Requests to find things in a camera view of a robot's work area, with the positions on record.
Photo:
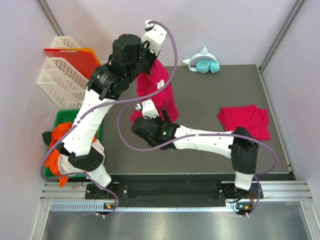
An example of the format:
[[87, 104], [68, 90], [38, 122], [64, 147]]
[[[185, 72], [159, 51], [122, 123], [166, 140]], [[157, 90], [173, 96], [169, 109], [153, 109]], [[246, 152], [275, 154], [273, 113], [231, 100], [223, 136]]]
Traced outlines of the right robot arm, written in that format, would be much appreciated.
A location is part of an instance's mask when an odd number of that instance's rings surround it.
[[142, 116], [134, 120], [131, 131], [145, 140], [150, 147], [162, 150], [198, 150], [222, 155], [231, 159], [235, 180], [233, 192], [245, 198], [252, 191], [252, 179], [256, 173], [259, 145], [252, 140], [243, 127], [235, 131], [212, 132], [185, 127], [172, 123], [168, 117]]

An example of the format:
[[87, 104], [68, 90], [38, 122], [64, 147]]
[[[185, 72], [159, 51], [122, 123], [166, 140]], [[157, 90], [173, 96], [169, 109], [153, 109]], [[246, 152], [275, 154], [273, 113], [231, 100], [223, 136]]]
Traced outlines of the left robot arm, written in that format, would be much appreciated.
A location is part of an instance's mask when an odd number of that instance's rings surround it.
[[94, 140], [105, 115], [122, 92], [141, 74], [150, 73], [164, 33], [146, 32], [143, 37], [123, 34], [112, 44], [108, 62], [97, 67], [89, 79], [82, 106], [73, 130], [57, 146], [58, 167], [63, 175], [85, 172], [98, 185], [96, 192], [109, 198], [114, 191], [111, 177], [104, 167], [104, 149]]

